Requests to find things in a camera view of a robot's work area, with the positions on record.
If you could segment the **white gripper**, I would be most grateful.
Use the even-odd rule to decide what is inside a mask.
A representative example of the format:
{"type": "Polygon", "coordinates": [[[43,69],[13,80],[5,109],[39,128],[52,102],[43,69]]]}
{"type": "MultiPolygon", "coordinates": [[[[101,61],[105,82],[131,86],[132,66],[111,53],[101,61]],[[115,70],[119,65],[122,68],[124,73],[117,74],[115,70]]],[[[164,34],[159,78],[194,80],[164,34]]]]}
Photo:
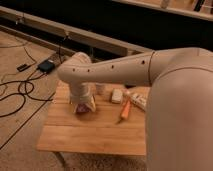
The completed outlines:
{"type": "Polygon", "coordinates": [[[96,111],[95,99],[88,83],[70,84],[69,90],[70,102],[74,105],[74,113],[76,113],[77,105],[81,103],[90,108],[89,112],[96,111]]]}

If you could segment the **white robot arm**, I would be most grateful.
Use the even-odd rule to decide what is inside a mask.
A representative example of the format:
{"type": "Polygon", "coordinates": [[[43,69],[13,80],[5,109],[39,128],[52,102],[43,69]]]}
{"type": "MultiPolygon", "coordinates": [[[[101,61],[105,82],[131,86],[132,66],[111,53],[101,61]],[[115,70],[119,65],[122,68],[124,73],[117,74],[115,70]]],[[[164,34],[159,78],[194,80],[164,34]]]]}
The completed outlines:
{"type": "Polygon", "coordinates": [[[92,97],[92,82],[150,88],[147,171],[213,171],[213,52],[177,48],[93,63],[78,52],[58,69],[70,98],[92,97]]]}

